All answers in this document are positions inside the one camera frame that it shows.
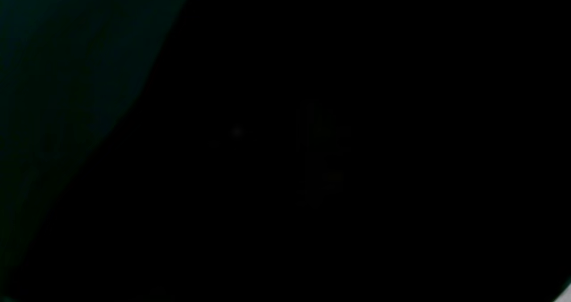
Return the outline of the black t-shirt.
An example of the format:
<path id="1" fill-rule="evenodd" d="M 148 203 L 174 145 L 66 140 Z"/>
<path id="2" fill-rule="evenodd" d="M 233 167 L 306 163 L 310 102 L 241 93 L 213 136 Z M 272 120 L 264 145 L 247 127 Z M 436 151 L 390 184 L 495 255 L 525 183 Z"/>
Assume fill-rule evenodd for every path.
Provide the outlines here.
<path id="1" fill-rule="evenodd" d="M 567 302 L 570 0 L 187 0 L 6 302 Z"/>

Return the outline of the teal table cloth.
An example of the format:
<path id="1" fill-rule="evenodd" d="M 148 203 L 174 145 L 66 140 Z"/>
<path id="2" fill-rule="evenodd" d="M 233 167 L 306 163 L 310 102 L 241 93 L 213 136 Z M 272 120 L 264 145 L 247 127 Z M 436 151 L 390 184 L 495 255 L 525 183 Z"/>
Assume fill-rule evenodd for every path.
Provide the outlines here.
<path id="1" fill-rule="evenodd" d="M 1 286 L 140 96 L 187 0 L 1 0 Z"/>

